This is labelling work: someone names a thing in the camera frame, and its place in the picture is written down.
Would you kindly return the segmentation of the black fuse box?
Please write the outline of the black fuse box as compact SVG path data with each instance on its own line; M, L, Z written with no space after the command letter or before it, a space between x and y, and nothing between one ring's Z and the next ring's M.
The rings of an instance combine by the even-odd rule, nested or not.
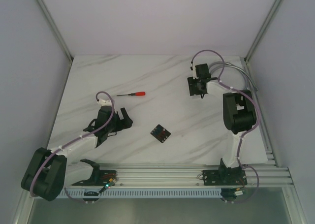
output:
M160 143L164 143L169 136L171 135L171 133L164 128L163 126L161 126L160 124L158 124L151 132L150 134L157 139Z

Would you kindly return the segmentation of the clear plastic fuse box cover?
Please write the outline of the clear plastic fuse box cover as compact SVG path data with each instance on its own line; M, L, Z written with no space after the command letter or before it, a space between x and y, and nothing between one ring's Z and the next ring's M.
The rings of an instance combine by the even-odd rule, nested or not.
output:
M200 95L194 95L194 96L191 96L190 98L191 98L191 99L194 99L194 100L195 100L195 99L201 99Z

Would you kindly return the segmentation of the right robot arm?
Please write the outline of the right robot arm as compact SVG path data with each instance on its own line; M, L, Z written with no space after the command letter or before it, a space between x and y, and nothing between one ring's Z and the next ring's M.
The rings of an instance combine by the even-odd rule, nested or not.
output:
M229 131L229 142L222 157L223 169L218 171L218 179L229 184L235 179L233 168L241 166L240 152L244 137L258 126L259 117L249 90L228 87L216 77L212 77L207 64L192 65L192 77L188 78L189 95L206 94L222 99L223 123Z

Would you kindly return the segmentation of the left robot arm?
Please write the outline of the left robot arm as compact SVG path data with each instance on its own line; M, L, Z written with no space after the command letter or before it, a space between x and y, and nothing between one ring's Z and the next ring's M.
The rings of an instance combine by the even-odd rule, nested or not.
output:
M102 106L84 134L74 143L37 149L21 181L21 188L47 201L54 200L71 185L101 186L110 178L100 170L99 163L84 155L103 144L108 137L131 128L133 124L125 108L120 113L112 106Z

